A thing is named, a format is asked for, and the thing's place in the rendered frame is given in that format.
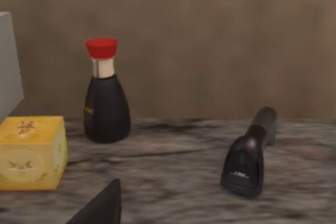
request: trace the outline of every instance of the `brown wall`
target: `brown wall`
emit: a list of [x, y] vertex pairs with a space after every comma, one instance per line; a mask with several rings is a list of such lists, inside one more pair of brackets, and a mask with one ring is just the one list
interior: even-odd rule
[[85, 41], [119, 39], [133, 116], [336, 115], [336, 0], [0, 0], [25, 100], [14, 114], [81, 116]]

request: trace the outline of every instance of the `gray box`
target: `gray box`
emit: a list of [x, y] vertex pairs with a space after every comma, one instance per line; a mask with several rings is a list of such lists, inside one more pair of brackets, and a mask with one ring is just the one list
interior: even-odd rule
[[23, 98], [12, 16], [0, 12], [0, 123]]

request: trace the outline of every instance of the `black handheld scanner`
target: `black handheld scanner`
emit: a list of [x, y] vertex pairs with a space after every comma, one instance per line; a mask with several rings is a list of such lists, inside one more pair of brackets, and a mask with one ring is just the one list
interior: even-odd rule
[[277, 113], [264, 107], [253, 118], [245, 135], [231, 145], [225, 159], [220, 186], [232, 193], [257, 197], [263, 190], [265, 145], [275, 143]]

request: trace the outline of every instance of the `marble table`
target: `marble table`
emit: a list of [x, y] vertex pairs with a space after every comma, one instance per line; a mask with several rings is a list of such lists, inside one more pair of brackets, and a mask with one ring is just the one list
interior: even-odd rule
[[119, 143], [86, 140], [67, 121], [69, 163], [50, 192], [0, 192], [1, 224], [64, 224], [114, 178], [122, 181], [123, 224], [336, 223], [336, 122], [285, 120], [265, 150], [262, 195], [222, 191], [232, 141], [250, 120], [141, 119]]

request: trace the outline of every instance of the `black object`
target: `black object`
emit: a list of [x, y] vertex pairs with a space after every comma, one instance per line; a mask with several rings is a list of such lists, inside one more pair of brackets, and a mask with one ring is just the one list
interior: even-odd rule
[[235, 194], [256, 197], [264, 181], [265, 145], [275, 143], [277, 113], [264, 107], [251, 122], [246, 134], [231, 145], [225, 159], [220, 186]]
[[127, 137], [131, 128], [127, 99], [113, 67], [117, 41], [93, 39], [86, 45], [93, 75], [85, 101], [85, 134], [96, 143], [117, 142]]
[[120, 180], [113, 180], [67, 224], [120, 224], [121, 221]]

